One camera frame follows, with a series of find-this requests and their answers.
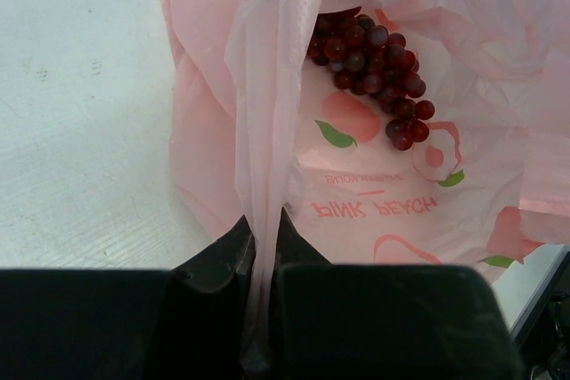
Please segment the pink plastic bag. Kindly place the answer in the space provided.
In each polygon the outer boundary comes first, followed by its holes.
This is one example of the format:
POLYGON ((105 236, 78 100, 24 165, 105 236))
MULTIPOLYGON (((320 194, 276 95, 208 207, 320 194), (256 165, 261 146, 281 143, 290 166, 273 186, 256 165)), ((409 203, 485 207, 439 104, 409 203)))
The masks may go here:
POLYGON ((330 263, 458 265, 490 286, 569 240, 569 0, 161 0, 175 62, 173 183, 256 255, 240 365, 272 376, 281 216, 330 263), (436 113, 426 141, 321 135, 335 90, 306 58, 319 14, 355 7, 403 34, 436 113))

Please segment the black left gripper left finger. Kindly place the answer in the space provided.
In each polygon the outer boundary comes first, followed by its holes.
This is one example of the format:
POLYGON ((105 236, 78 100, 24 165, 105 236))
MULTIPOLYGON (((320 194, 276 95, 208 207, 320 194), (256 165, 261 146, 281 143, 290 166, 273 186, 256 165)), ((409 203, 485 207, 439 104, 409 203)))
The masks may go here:
POLYGON ((240 379, 245 219, 172 270, 4 269, 4 379, 240 379))

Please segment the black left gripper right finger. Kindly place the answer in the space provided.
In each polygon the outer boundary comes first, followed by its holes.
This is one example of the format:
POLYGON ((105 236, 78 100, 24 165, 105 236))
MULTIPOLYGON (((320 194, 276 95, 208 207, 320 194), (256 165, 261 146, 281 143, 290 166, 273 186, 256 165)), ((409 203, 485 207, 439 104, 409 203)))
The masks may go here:
POLYGON ((491 287, 458 265, 330 263, 281 216, 275 379, 518 379, 491 287))

